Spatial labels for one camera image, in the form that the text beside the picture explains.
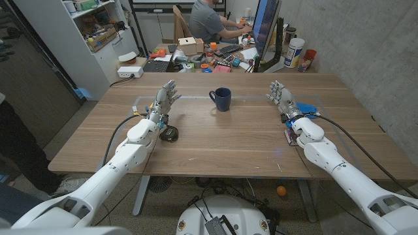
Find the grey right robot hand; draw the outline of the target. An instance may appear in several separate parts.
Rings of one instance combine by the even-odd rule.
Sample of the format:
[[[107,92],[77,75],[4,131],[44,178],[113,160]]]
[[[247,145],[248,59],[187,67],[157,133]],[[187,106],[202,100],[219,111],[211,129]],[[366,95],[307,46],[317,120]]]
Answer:
[[[282,123],[291,123],[292,121],[304,117],[304,114],[297,106],[294,96],[283,84],[278,81],[272,82],[270,85],[270,92],[271,94],[266,94],[266,96],[280,111]]]

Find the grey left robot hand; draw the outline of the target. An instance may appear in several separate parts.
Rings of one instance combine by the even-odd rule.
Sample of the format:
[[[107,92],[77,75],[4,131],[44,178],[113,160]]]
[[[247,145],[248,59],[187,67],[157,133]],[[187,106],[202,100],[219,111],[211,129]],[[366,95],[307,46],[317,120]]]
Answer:
[[[158,124],[161,122],[163,116],[166,116],[172,104],[181,97],[177,95],[177,89],[174,80],[170,80],[166,83],[156,94],[152,107],[147,115],[150,121]]]

